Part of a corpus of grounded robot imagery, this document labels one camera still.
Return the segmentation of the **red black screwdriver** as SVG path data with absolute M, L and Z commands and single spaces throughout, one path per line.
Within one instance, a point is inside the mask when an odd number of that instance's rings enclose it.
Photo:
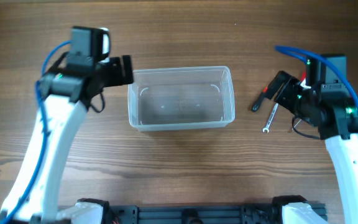
M 251 111 L 252 111 L 252 112 L 256 112 L 256 111 L 260 108 L 260 106 L 261 106 L 263 100 L 265 99 L 267 90 L 268 90 L 268 88 L 265 87 L 265 88 L 262 90 L 262 92 L 259 94 L 259 96 L 257 97 L 257 99 L 253 102 L 253 104 L 252 104 L 252 106 L 251 106 Z

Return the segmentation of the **silver combination wrench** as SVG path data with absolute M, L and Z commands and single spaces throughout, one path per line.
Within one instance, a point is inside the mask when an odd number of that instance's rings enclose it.
M 274 116 L 275 116 L 275 113 L 276 113 L 276 111 L 277 111 L 277 109 L 278 109 L 278 106 L 279 106 L 278 103 L 276 103 L 276 104 L 274 105 L 274 107 L 273 107 L 273 109 L 272 109 L 272 111 L 271 111 L 271 113 L 270 113 L 270 116 L 269 116 L 269 118 L 268 118 L 268 120 L 267 120 L 267 122 L 266 122 L 266 125 L 262 128 L 262 132 L 263 132 L 263 133 L 265 133 L 265 134 L 269 133 L 269 131 L 270 131 L 270 125 L 271 125 L 271 123 L 272 123 L 272 121 L 273 121 L 273 119 L 274 119 Z

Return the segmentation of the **clear plastic container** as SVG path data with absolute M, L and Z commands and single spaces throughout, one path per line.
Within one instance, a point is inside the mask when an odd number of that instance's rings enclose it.
M 223 128 L 236 117 L 226 66 L 135 70 L 127 103 L 138 131 Z

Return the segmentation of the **red handled snips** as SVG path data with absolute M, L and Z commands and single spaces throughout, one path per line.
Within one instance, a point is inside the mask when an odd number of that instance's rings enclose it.
M 304 71 L 301 75 L 301 83 L 300 85 L 303 87 L 303 88 L 306 88 L 306 72 Z

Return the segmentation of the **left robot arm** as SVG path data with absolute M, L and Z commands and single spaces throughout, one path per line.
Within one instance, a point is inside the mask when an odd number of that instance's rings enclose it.
M 69 50 L 46 58 L 35 83 L 38 111 L 21 169 L 2 203 L 0 223 L 117 223 L 105 200 L 83 198 L 58 207 L 63 170 L 92 99 L 134 81 L 131 58 L 111 57 L 106 28 L 74 26 Z

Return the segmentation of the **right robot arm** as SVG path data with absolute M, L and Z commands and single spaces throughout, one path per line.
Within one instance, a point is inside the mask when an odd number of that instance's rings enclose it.
M 279 71 L 252 105 L 266 98 L 318 129 L 333 162 L 346 223 L 358 223 L 358 96 L 346 79 L 343 54 L 299 54 L 306 77 Z

